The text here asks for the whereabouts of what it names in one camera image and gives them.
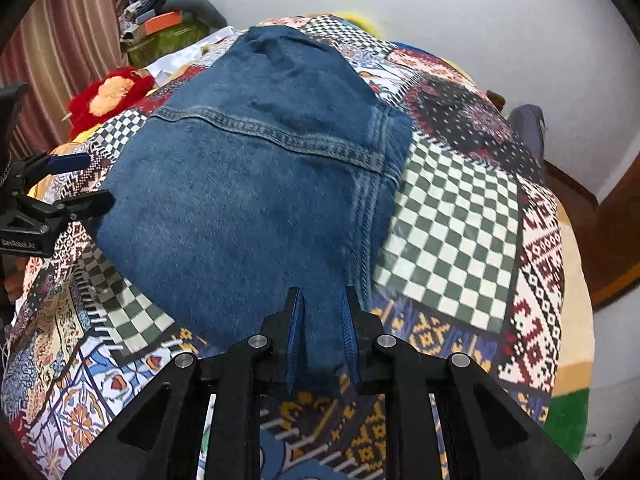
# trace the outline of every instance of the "denim jacket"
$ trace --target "denim jacket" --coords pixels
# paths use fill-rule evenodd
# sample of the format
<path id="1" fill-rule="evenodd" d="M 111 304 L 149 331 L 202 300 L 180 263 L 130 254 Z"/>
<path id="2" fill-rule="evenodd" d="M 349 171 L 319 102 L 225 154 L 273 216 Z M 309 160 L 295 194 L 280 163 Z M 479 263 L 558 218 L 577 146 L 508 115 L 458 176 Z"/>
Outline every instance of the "denim jacket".
<path id="1" fill-rule="evenodd" d="M 337 50 L 251 28 L 126 145 L 98 246 L 221 351 L 300 287 L 300 372 L 325 381 L 344 363 L 343 287 L 369 304 L 410 139 Z"/>

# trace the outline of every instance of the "white wall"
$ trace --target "white wall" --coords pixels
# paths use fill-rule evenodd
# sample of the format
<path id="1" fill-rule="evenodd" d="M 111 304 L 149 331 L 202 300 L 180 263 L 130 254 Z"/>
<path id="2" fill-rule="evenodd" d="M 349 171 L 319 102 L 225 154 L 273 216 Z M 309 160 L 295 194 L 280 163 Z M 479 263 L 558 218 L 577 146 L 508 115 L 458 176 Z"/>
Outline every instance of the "white wall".
<path id="1" fill-rule="evenodd" d="M 609 177 L 605 180 L 604 184 L 600 188 L 596 198 L 598 202 L 602 202 L 613 188 L 616 187 L 616 184 L 620 181 L 620 179 L 625 175 L 626 170 L 631 167 L 636 160 L 636 156 L 640 153 L 640 132 L 636 135 L 636 138 L 631 141 L 628 149 L 626 150 L 625 155 L 623 155 L 620 163 L 613 169 Z"/>
<path id="2" fill-rule="evenodd" d="M 387 39 L 455 61 L 509 108 L 541 106 L 546 158 L 600 198 L 640 131 L 640 45 L 610 0 L 210 1 L 239 28 L 362 13 Z"/>

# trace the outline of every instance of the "checkered fabric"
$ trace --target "checkered fabric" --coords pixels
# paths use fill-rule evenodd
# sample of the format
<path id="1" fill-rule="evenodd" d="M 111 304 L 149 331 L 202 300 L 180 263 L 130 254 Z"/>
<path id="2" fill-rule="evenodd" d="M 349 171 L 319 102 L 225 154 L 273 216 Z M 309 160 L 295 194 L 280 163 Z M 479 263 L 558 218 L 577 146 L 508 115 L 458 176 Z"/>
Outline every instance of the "checkered fabric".
<path id="1" fill-rule="evenodd" d="M 115 158 L 120 156 L 122 147 L 145 124 L 146 116 L 130 109 L 106 121 L 92 137 L 92 142 L 101 146 Z"/>
<path id="2" fill-rule="evenodd" d="M 332 41 L 347 43 L 380 57 L 385 57 L 395 48 L 393 43 L 379 40 L 335 16 L 317 16 L 301 27 L 300 32 L 312 38 L 330 38 Z"/>
<path id="3" fill-rule="evenodd" d="M 135 354 L 157 343 L 174 320 L 151 303 L 135 285 L 119 275 L 93 243 L 82 252 L 82 274 L 88 283 L 95 309 L 114 343 L 121 344 L 121 357 Z"/>
<path id="4" fill-rule="evenodd" d="M 517 184 L 414 134 L 374 280 L 500 332 L 514 272 Z"/>

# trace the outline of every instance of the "stuffed animal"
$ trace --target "stuffed animal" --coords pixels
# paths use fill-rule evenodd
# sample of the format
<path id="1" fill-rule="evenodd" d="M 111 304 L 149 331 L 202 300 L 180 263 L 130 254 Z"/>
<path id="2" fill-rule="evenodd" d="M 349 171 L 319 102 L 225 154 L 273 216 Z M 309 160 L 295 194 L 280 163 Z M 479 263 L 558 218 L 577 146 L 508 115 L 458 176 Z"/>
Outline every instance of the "stuffed animal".
<path id="1" fill-rule="evenodd" d="M 146 70 L 126 66 L 92 83 L 69 103 L 69 140 L 133 106 L 154 88 L 156 80 Z"/>

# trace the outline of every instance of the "bed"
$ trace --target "bed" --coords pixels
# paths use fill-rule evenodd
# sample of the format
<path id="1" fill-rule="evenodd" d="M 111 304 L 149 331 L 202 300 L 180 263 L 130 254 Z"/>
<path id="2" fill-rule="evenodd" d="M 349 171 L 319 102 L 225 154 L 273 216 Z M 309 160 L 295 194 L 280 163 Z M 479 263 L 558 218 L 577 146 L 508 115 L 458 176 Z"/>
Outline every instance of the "bed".
<path id="1" fill-rule="evenodd" d="M 593 327 L 575 237 L 526 146 L 471 79 L 440 58 L 331 15 L 261 25 L 288 25 L 334 46 L 380 99 L 414 118 L 369 310 L 386 332 L 421 352 L 465 352 L 543 425 L 554 392 L 588 386 Z M 53 202 L 100 187 L 146 117 L 241 34 L 215 44 L 85 142 L 61 147 L 89 153 L 91 166 L 52 178 L 38 195 Z M 0 399 L 46 478 L 61 478 L 177 353 L 202 358 L 221 351 L 121 276 L 78 222 L 61 235 L 52 258 L 29 261 L 23 291 Z M 318 470 L 322 480 L 383 478 L 384 399 L 357 397 L 346 376 L 340 384 L 333 397 L 301 390 L 264 398 L 264 480 L 304 479 L 311 471 L 318 478 Z M 209 420 L 213 405 L 212 398 Z M 444 453 L 442 473 L 448 478 Z"/>

